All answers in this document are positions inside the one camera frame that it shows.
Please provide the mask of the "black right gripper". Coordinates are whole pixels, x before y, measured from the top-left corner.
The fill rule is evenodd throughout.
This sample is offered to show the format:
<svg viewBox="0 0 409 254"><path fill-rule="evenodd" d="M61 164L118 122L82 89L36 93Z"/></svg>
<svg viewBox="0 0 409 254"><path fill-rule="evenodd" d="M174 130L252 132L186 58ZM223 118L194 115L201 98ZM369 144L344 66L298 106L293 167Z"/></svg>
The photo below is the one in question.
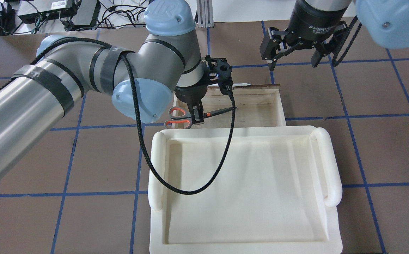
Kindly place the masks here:
<svg viewBox="0 0 409 254"><path fill-rule="evenodd" d="M269 70L273 71L280 58L295 50L314 48L312 67L334 53L348 30L341 20L347 8L347 0L297 0L284 31L275 27L266 29L260 55L267 61Z"/></svg>

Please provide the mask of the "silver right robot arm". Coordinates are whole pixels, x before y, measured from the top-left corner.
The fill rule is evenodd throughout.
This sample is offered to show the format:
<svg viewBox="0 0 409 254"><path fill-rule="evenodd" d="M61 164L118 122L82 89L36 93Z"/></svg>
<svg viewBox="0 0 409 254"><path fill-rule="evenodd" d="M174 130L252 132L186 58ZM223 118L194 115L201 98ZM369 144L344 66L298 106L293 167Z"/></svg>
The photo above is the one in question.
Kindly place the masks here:
<svg viewBox="0 0 409 254"><path fill-rule="evenodd" d="M268 27L260 45L262 60L271 71L277 61L296 50L314 49L311 65L333 54L338 66L365 27L372 40L383 48L409 48L409 0L355 0L356 16L350 24L342 20L349 0L297 0L289 25L281 31Z"/></svg>

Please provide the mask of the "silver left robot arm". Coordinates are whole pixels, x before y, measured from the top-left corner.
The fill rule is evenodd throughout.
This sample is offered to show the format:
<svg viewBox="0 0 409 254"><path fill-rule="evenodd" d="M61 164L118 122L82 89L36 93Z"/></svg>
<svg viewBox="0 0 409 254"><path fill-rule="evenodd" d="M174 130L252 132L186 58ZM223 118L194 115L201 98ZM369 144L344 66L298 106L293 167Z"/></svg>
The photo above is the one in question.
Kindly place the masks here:
<svg viewBox="0 0 409 254"><path fill-rule="evenodd" d="M180 86L202 75L195 21L185 0L155 0L144 12L138 52L95 39L52 35L0 89L0 180L89 91L143 123L158 121Z"/></svg>

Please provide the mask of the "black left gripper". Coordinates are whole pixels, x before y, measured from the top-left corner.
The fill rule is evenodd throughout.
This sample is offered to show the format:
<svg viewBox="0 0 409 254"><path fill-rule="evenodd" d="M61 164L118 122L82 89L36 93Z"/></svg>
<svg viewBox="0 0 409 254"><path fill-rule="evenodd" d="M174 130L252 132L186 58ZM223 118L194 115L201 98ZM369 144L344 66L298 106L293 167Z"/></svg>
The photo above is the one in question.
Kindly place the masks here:
<svg viewBox="0 0 409 254"><path fill-rule="evenodd" d="M207 93L207 86L192 85L188 87L177 86L174 90L178 100L190 106L192 124L200 125L204 123L203 105L201 100Z"/></svg>

